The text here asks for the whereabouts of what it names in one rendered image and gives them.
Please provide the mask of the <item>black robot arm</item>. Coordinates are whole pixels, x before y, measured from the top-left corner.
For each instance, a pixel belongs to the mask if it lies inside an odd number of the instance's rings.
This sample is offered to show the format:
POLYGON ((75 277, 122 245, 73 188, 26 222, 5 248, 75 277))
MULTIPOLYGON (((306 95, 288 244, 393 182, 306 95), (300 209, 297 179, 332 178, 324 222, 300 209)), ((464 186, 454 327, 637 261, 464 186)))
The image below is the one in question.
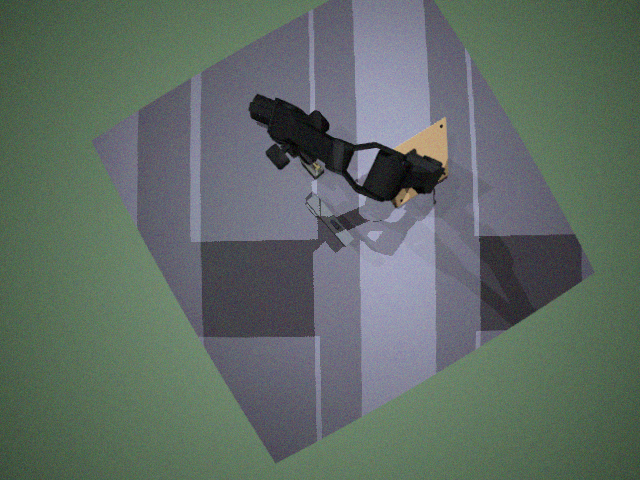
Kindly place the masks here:
POLYGON ((267 132, 278 144, 296 144, 292 153, 306 164, 321 160, 328 170, 344 176, 355 192, 380 202, 393 200, 402 188, 430 194, 445 171, 443 163, 421 156, 415 149, 403 154, 377 142, 354 145, 334 138, 314 127, 312 116, 279 98, 274 101, 257 94, 249 112, 252 119, 268 125, 267 132), (355 151, 372 148, 380 150, 361 186, 347 168, 355 151))

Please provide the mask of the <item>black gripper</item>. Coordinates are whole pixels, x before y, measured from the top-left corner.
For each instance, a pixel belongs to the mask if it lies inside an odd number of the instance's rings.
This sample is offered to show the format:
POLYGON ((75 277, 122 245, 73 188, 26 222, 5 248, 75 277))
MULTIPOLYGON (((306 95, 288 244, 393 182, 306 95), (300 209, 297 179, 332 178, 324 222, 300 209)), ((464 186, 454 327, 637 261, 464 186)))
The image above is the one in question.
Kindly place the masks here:
MULTIPOLYGON (((329 130, 329 122, 324 118, 324 116, 317 110, 314 110, 311 114, 309 114, 309 116, 312 116, 315 121, 313 123, 313 126, 322 130, 323 132, 327 132, 329 130)), ((285 155, 285 153, 288 152, 288 154, 293 158, 297 158, 298 155, 294 155, 292 153, 292 149, 294 147, 293 143, 288 143, 288 144, 281 144, 280 148, 277 146, 277 144, 274 144, 271 148, 269 148, 266 151, 266 155, 268 157, 268 159, 274 164, 274 166, 278 169, 282 169, 283 167, 285 167, 287 164, 289 164, 290 160, 288 159, 288 157, 285 155)))

